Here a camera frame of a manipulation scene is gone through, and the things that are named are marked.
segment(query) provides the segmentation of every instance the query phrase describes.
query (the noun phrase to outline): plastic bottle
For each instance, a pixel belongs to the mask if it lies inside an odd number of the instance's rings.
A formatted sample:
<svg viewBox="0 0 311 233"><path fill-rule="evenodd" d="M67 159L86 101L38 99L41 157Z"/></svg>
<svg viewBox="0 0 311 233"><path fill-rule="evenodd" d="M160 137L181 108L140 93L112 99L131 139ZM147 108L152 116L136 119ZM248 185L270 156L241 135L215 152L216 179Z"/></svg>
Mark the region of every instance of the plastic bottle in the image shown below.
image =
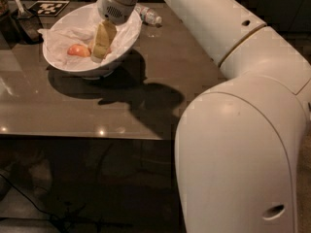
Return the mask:
<svg viewBox="0 0 311 233"><path fill-rule="evenodd" d="M150 25L161 25L162 17L160 17L157 12L151 8L143 6L141 4L136 4L135 11L138 12L140 18Z"/></svg>

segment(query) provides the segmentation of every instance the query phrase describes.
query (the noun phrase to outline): checkered marker board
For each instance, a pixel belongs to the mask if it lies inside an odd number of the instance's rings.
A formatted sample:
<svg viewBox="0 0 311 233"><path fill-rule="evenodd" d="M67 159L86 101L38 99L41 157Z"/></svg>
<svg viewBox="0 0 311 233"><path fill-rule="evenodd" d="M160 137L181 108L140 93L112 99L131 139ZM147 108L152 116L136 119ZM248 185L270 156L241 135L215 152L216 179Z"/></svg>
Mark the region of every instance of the checkered marker board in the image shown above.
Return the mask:
<svg viewBox="0 0 311 233"><path fill-rule="evenodd" d="M40 17L56 17L69 1L37 1L30 6Z"/></svg>

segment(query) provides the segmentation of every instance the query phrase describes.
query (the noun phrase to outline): countertop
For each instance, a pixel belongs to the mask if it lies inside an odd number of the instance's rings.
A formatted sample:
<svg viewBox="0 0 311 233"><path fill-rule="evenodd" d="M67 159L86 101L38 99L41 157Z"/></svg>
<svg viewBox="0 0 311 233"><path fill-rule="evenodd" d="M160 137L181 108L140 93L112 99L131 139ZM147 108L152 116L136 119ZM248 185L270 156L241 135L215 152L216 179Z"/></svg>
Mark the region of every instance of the countertop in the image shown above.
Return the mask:
<svg viewBox="0 0 311 233"><path fill-rule="evenodd" d="M84 2L70 2L46 28ZM164 3L159 28L143 25L124 63L99 81L56 70L42 44L0 49L2 135L172 140L187 105L225 80L219 68Z"/></svg>

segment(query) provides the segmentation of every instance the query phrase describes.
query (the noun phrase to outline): sponge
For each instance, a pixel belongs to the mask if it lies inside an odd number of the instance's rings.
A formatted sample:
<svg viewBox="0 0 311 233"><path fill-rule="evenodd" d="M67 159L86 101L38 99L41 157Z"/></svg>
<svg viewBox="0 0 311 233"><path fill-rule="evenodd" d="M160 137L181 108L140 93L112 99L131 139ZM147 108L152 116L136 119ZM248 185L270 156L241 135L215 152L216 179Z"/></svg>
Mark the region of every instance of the sponge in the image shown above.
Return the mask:
<svg viewBox="0 0 311 233"><path fill-rule="evenodd" d="M106 57L116 35L117 28L110 20L103 20L97 25L90 56L92 61L100 63Z"/></svg>

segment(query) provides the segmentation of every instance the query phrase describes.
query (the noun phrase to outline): screw hole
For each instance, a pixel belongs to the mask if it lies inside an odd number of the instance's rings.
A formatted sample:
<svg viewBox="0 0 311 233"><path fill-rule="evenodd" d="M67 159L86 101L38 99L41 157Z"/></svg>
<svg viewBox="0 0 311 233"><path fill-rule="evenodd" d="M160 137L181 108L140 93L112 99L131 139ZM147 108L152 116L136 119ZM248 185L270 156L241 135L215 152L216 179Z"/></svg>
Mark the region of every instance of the screw hole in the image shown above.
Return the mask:
<svg viewBox="0 0 311 233"><path fill-rule="evenodd" d="M250 25L250 24L251 24L251 21L248 20L248 19L242 22L242 25L243 25L243 26L248 26L248 25Z"/></svg>
<svg viewBox="0 0 311 233"><path fill-rule="evenodd" d="M277 216L279 216L282 212L284 212L284 205L278 205L275 207L272 207L270 209L268 209L267 211L265 211L265 213L263 214L263 219L266 220L271 220L276 218Z"/></svg>

